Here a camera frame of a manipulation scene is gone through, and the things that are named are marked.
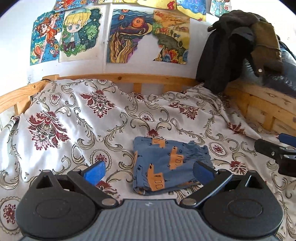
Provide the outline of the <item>floral white bedspread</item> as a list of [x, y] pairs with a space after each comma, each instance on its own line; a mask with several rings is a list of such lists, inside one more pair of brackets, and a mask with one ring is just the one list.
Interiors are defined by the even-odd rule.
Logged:
[[256, 170], [283, 208], [280, 240], [295, 240], [295, 178], [254, 149], [278, 137], [246, 120], [226, 97], [196, 86], [163, 95], [125, 93], [97, 79], [51, 82], [25, 113], [1, 118], [1, 240], [18, 240], [15, 211], [43, 170], [65, 174], [95, 162], [106, 164], [98, 187], [121, 200], [138, 198], [133, 141], [136, 137], [207, 146], [214, 166], [233, 174]]

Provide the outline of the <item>dark jacket on bedframe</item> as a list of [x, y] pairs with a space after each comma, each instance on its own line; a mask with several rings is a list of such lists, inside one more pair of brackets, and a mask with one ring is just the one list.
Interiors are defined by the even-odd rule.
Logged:
[[207, 29], [209, 37], [198, 63], [196, 81], [214, 94], [237, 80], [244, 61], [255, 76], [281, 74], [280, 41], [274, 27], [254, 13], [233, 10], [223, 14]]

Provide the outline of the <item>landscape flowers drawing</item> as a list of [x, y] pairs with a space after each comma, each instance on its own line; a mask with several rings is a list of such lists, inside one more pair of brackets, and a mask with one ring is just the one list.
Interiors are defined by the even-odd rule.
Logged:
[[152, 34], [160, 52], [154, 61], [187, 64], [190, 44], [190, 18], [173, 11], [154, 10]]

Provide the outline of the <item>anime red-hair girl drawing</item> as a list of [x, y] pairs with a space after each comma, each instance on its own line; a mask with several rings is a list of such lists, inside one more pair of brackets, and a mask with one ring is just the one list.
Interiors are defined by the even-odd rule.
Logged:
[[65, 13], [43, 13], [33, 23], [30, 65], [54, 61], [59, 58], [59, 41]]

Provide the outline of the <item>top right blue drawing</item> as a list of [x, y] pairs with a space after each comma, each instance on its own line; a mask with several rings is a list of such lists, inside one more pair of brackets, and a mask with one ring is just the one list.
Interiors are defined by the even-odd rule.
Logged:
[[206, 0], [179, 0], [177, 10], [198, 21], [206, 21], [206, 14], [220, 17], [232, 11], [231, 1], [211, 0], [210, 8], [207, 10]]

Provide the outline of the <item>blue orange patterned pants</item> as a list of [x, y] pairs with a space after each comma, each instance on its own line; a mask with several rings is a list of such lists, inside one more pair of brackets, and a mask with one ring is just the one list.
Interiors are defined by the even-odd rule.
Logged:
[[194, 185], [198, 182], [193, 173], [197, 161], [214, 169], [208, 147], [193, 141], [136, 137], [133, 151], [133, 190], [141, 195], [156, 195]]

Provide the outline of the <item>colourful starry night drawing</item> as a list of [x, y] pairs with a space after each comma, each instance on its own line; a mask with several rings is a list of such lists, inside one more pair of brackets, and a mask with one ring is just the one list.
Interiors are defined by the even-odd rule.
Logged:
[[108, 38], [108, 63], [128, 63], [138, 42], [152, 32], [153, 11], [114, 9]]

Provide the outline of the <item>wooden bed frame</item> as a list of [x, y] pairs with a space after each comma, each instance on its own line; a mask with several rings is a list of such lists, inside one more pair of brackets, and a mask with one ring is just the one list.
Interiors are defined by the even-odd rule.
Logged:
[[[67, 76], [67, 79], [106, 79], [124, 90], [148, 94], [162, 94], [168, 91], [181, 92], [197, 85], [192, 78], [151, 74], [106, 73]], [[31, 97], [41, 92], [49, 81], [63, 77], [49, 75], [39, 82], [26, 85], [1, 96], [1, 112], [14, 108], [16, 114], [25, 112], [31, 104]], [[259, 122], [267, 131], [295, 136], [295, 99], [279, 91], [243, 80], [230, 82], [224, 93], [239, 107], [242, 115]]]

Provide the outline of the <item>anime blond boy drawing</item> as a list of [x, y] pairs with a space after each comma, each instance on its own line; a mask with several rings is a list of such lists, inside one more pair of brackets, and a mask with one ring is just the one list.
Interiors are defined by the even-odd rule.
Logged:
[[94, 60], [103, 51], [107, 6], [85, 6], [65, 12], [59, 61]]

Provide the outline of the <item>top row yellow drawing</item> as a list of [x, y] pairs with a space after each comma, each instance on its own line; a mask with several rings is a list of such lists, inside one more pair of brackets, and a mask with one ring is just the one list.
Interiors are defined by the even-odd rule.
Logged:
[[141, 6], [147, 6], [156, 9], [176, 9], [176, 1], [165, 1], [165, 0], [138, 0], [138, 1], [97, 1], [97, 0], [63, 0], [56, 1], [53, 7], [55, 12], [65, 11], [69, 9], [81, 8], [89, 4], [139, 4]]

